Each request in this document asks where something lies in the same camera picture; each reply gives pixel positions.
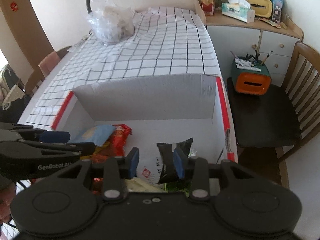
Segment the person left hand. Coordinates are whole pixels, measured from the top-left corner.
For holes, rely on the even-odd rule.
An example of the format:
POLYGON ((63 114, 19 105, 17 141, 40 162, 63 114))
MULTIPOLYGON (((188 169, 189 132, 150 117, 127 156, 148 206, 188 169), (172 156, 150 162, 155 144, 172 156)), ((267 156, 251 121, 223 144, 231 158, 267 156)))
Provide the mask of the person left hand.
POLYGON ((0 217, 1 225, 11 220, 10 205, 16 196, 16 184, 11 183, 6 189, 1 190, 0 217))

